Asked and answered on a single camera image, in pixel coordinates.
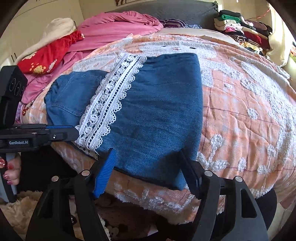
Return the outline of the left hand red nails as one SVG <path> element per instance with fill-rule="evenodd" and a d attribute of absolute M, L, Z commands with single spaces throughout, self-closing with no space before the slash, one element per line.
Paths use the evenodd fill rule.
<path fill-rule="evenodd" d="M 1 161 L 1 169 L 4 167 L 7 168 L 5 173 L 3 174 L 4 180 L 7 182 L 8 185 L 18 185 L 20 181 L 20 172 L 21 172 L 21 156 L 19 153 L 5 163 L 4 159 L 0 158 Z"/>

